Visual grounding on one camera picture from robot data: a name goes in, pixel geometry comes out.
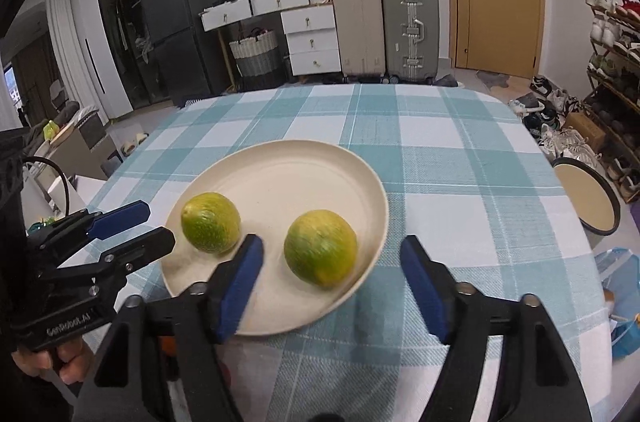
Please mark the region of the person's left hand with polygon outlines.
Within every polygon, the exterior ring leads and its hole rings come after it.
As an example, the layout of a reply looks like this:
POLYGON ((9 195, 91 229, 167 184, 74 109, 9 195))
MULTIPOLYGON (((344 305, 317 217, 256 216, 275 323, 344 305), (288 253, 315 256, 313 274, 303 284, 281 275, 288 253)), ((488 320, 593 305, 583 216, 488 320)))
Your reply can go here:
POLYGON ((94 361, 93 351, 83 338, 67 341, 53 352, 32 353, 20 346, 11 356, 18 369, 27 376, 44 376, 48 370, 61 364, 58 375, 67 385, 84 382, 94 361))

